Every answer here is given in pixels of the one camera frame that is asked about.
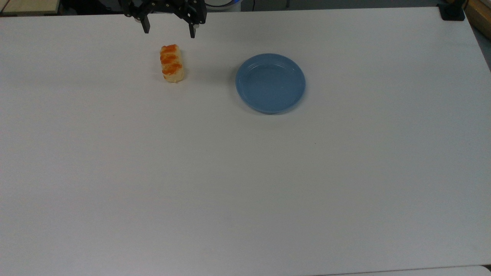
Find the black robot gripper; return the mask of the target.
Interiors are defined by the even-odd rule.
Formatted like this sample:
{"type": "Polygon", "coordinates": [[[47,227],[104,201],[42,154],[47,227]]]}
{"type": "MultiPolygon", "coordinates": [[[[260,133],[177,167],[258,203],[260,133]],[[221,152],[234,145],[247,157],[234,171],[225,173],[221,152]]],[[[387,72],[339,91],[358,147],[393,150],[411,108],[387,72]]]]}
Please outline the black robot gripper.
{"type": "Polygon", "coordinates": [[[199,24],[206,22],[207,7],[203,0],[119,0],[126,17],[140,22],[146,34],[150,31],[148,15],[170,13],[189,23],[190,37],[195,38],[199,24]]]}

